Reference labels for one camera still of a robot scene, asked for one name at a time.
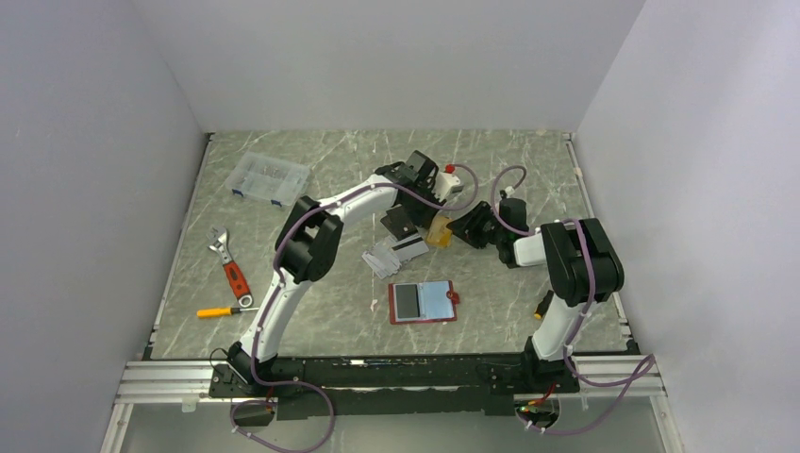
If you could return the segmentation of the orange card stack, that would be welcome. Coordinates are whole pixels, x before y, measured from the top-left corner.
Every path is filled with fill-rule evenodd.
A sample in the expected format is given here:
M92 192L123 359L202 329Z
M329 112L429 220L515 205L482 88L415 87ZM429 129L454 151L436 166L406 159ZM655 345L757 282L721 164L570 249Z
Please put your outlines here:
M425 242L438 248L448 247L453 235L452 230L448 227L451 222L451 218L437 214L432 219L431 225L427 230Z

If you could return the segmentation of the red utility knife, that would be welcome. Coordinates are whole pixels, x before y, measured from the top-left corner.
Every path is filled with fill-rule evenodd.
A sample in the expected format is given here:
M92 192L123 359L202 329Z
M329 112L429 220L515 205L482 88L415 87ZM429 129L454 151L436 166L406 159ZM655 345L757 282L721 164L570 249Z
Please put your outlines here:
M228 231L223 226L212 226L207 234L208 248L219 258L228 285L242 309L249 309L254 298L241 268L235 262L228 249Z

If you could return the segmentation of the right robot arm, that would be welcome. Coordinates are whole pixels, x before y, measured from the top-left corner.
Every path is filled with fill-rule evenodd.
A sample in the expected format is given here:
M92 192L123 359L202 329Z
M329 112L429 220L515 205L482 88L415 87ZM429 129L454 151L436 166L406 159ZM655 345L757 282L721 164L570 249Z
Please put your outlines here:
M549 306L529 338L531 359L520 366L520 379L541 392L557 376L555 363L573 351L573 342L596 303L618 292L624 269L603 226L596 218L527 224L526 202L503 198L481 202L447 228L473 248L493 245L508 268L546 267L551 284Z

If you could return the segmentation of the black card holder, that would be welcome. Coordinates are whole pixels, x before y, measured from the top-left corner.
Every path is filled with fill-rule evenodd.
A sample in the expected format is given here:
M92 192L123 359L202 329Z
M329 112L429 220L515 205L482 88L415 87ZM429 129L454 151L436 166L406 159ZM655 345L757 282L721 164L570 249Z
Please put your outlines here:
M386 211L380 223L385 227L396 241L402 241L417 234L418 229L409 218L402 206L396 206Z

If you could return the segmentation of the white magnetic stripe card stack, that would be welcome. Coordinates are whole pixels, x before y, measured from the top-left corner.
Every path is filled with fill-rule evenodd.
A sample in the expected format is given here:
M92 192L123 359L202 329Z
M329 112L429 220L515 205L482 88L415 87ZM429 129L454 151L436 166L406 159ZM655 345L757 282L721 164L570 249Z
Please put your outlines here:
M383 279L397 274L404 264L426 254L429 250L429 246L420 235L412 235L403 240L396 240L390 236L363 252L361 257L373 274Z

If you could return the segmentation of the aluminium frame rail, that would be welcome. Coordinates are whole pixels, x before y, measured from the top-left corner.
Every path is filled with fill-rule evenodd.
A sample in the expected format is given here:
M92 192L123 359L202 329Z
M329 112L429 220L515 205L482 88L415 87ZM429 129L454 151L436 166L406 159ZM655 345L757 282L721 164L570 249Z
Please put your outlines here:
M577 371L593 381L628 377L641 361L647 361L646 374L634 380L629 397L647 397L656 417L661 442L667 452L683 452L685 446L675 424L661 372L653 359L643 355L577 356ZM105 439L103 452L122 450L125 431L137 404L176 404L194 411L201 403L229 404L240 398L209 395L213 367L208 361L130 361L125 366Z

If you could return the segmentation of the yellow black screwdriver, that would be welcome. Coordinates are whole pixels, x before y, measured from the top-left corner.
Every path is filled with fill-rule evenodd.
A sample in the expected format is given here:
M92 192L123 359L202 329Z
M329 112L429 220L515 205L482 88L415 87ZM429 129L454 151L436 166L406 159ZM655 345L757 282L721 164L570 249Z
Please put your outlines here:
M548 311L548 309L549 309L549 307L550 307L550 305L552 303L554 295L555 295L555 293L552 290L548 290L545 293L545 295L542 298L541 302L537 305L537 307L536 307L536 309L534 311L534 317L537 320L542 320L544 318L544 316L546 315L546 313L547 313L547 311Z

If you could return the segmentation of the red leather wallet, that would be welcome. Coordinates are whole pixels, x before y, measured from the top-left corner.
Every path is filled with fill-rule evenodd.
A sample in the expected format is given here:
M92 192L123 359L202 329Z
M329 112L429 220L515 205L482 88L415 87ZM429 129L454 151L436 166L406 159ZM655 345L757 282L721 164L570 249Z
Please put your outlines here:
M416 284L418 286L421 315L417 319L397 320L395 316L394 286ZM392 325L449 323L458 320L459 294L452 280L422 283L393 283L388 285L389 322Z

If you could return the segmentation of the clear plastic organizer box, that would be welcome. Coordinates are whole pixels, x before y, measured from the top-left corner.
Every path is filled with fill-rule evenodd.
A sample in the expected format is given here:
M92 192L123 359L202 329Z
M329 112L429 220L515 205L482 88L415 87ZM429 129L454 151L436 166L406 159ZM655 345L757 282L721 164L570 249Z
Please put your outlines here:
M225 180L234 195L285 207L293 205L308 186L310 167L246 152Z

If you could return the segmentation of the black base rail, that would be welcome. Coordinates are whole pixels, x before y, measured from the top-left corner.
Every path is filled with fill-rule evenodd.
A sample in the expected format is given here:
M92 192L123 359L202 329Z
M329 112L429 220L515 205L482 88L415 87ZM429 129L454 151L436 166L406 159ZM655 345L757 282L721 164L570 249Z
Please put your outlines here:
M538 365L529 353L417 356L280 357L263 380L241 379L226 363L212 367L212 398L276 403L279 420L326 415L481 412L506 416L527 399L551 402L576 394L579 383L562 363Z

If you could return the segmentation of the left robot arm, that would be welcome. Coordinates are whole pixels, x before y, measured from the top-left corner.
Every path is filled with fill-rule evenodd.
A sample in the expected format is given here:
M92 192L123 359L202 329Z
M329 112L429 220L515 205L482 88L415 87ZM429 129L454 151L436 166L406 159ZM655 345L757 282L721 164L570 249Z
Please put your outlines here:
M276 240L265 299L251 326L227 351L234 384L249 396L269 388L283 333L310 285L333 267L348 225L401 207L415 226L429 227L459 183L457 176L415 151L342 193L321 200L299 198Z

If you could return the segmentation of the single black card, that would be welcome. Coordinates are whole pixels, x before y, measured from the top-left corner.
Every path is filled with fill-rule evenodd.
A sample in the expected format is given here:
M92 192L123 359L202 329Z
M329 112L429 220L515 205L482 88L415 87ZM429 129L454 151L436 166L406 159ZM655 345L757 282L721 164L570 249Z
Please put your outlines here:
M397 320L417 319L421 315L418 286L400 284L394 286L395 316Z

